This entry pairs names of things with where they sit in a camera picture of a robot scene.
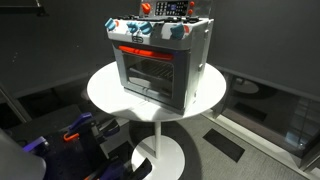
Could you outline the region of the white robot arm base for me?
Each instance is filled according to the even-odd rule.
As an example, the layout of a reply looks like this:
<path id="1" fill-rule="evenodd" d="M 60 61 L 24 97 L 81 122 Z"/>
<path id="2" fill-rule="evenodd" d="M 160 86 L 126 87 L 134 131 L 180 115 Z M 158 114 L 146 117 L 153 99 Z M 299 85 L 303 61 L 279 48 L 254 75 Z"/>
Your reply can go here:
<path id="1" fill-rule="evenodd" d="M 41 157 L 25 152 L 0 129 L 0 180 L 43 180 L 45 173 Z"/>

